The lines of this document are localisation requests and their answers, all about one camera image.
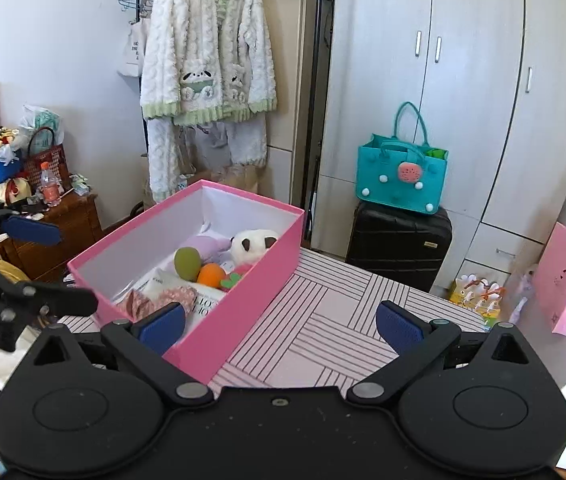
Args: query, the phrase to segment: panda plush toy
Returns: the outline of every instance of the panda plush toy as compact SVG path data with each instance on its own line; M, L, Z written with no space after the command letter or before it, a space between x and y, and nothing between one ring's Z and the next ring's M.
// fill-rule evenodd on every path
M237 267L254 265L278 240L278 234L266 229L243 231L232 238L230 254Z

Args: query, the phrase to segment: striped tablecloth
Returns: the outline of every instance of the striped tablecloth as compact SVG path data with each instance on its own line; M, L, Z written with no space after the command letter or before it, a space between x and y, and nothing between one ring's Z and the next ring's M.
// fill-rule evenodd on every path
M212 379L223 386L336 385L345 391L396 358L376 331L376 307L391 300L426 321L444 317L468 332L480 316L366 270L301 250L283 290ZM61 319L73 332L94 332L89 318Z

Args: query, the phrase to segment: pink box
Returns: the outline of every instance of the pink box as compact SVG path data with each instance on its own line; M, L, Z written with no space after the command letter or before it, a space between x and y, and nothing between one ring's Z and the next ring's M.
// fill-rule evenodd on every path
M103 325L125 317L108 298L164 261L207 222L227 238L248 229L271 229L280 238L205 319L163 355L203 384L223 366L296 269L303 232L301 209L201 180L68 264L76 283L98 296L95 317Z

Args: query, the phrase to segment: purple plush toy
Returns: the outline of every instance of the purple plush toy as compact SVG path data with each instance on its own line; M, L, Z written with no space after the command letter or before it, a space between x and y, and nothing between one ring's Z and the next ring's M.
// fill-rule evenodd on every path
M205 235L192 236L182 245L182 247L194 247L203 263L215 259L219 253L228 251L231 246L232 241L227 238L212 238Z

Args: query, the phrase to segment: jacket sleeve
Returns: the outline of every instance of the jacket sleeve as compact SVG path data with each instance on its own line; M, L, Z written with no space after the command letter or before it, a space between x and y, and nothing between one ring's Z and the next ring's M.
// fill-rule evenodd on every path
M179 77L188 10L188 0L154 0L141 80L146 119L180 114Z
M252 66L248 96L250 110L254 113L276 110L274 60L263 0L245 0L241 28Z

